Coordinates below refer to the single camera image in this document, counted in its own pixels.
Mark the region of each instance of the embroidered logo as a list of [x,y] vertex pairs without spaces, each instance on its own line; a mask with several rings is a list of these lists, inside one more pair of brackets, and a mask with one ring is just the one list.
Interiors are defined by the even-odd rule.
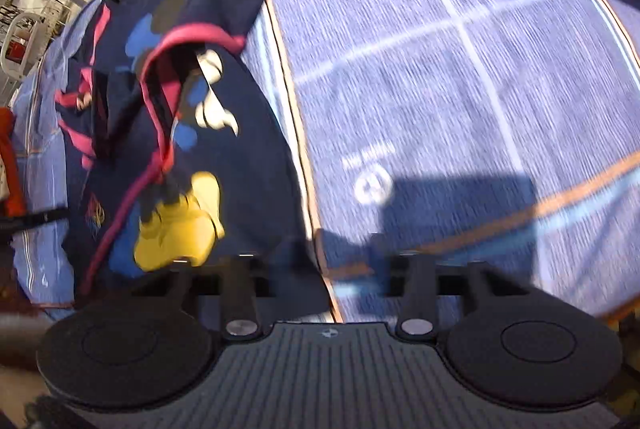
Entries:
[[102,224],[104,223],[104,209],[94,194],[89,198],[89,206],[84,215],[86,224],[91,229],[94,238],[97,237]]

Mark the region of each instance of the black fabric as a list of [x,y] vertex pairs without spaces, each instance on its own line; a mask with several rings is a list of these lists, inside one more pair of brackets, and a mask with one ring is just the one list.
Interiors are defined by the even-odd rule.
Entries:
[[[167,234],[168,220],[163,216],[165,212],[174,221],[172,204],[185,207],[184,217],[175,221],[185,221],[187,229],[198,233],[202,229],[195,222],[203,221],[200,216],[205,211],[214,225],[207,263],[233,253],[268,253],[285,238],[304,236],[289,147],[268,102],[237,56],[263,1],[105,0],[96,12],[69,63],[66,105],[63,99],[58,105],[66,128],[89,137],[92,147],[87,152],[86,146],[78,147],[65,134],[72,215],[63,246],[76,276],[87,273],[84,291],[121,230],[119,220],[130,220],[128,225],[138,228],[136,218],[124,214],[128,208],[133,208],[132,215],[140,211],[145,235],[160,229],[153,235],[176,239],[179,229]],[[208,30],[206,38],[193,32],[194,24],[198,30]],[[171,47],[162,47],[168,37],[186,29],[192,32],[182,34]],[[219,80],[211,83],[196,58],[207,53],[222,63]],[[147,58],[155,60],[143,76]],[[78,111],[72,103],[74,96],[86,97],[87,67],[92,73],[91,103]],[[195,118],[198,110],[200,123]],[[218,123],[214,115],[227,118]],[[127,203],[132,189],[140,193],[134,192],[134,203]],[[193,219],[194,214],[200,219]],[[148,270],[140,263],[145,259],[140,247],[149,243],[145,235],[140,232],[134,253],[136,265]],[[152,252],[146,250],[145,260],[152,260],[147,265],[158,263]],[[178,257],[190,254],[177,250]],[[122,258],[121,253],[112,257],[119,265]],[[202,258],[196,263],[202,264]]]

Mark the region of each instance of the metal screw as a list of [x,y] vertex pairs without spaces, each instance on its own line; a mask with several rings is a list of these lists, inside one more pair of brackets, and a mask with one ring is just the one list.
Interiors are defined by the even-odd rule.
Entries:
[[258,331],[258,325],[248,319],[235,319],[226,325],[226,331],[236,337],[246,337]]
[[409,335],[426,335],[433,330],[433,324],[425,319],[407,319],[401,324],[401,328]]

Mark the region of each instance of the black robotic device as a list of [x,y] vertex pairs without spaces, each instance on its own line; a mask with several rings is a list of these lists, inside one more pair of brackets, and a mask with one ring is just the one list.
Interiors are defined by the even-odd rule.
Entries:
[[[386,291],[401,297],[393,332],[385,323],[265,321],[256,304],[274,291],[290,290],[275,319],[309,310],[305,294],[311,309],[326,308],[321,279],[287,271],[287,284],[274,284],[283,273],[236,257],[204,277],[175,265],[58,322],[38,366],[69,415],[96,428],[618,424],[598,397],[622,348],[599,321],[485,263],[393,257],[388,269]],[[204,287],[220,297],[219,331],[188,314]],[[440,330],[438,295],[462,297],[451,329]]]

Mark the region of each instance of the blue fabric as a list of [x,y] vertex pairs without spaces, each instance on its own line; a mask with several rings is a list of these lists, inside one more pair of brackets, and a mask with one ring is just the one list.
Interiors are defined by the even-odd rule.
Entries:
[[[640,0],[606,1],[640,41]],[[434,253],[443,262],[488,259],[591,314],[640,294],[640,169],[627,160],[640,149],[640,69],[602,0],[273,6],[330,267],[376,267],[367,240],[383,232],[393,248],[440,247]],[[81,35],[82,20],[74,33]],[[298,154],[297,111],[266,9],[243,59]],[[63,86],[62,76],[49,73],[44,86]],[[60,156],[30,158],[31,176],[51,180]],[[607,172],[612,167],[622,168]],[[575,188],[580,197],[569,199]],[[47,202],[46,192],[35,196]],[[556,203],[558,195],[566,202]],[[450,241],[537,203],[556,205],[474,243]],[[31,255],[18,250],[17,262],[33,253],[63,262],[44,255],[50,245],[29,246]],[[42,277],[61,282],[50,267],[32,272],[34,297],[50,293],[36,284]],[[334,283],[345,319],[393,319],[397,301],[376,297],[376,286]]]

